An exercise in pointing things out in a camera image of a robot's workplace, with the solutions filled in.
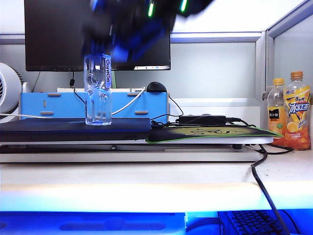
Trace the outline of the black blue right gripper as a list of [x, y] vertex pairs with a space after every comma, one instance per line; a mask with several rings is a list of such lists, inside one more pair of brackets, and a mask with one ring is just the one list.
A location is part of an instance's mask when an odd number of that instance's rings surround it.
[[[148, 9], [110, 9], [109, 37], [100, 39], [102, 54], [116, 62], [139, 60], [165, 33], [172, 29], [172, 15], [150, 12]], [[98, 56], [99, 45], [94, 38], [89, 40], [89, 55]]]

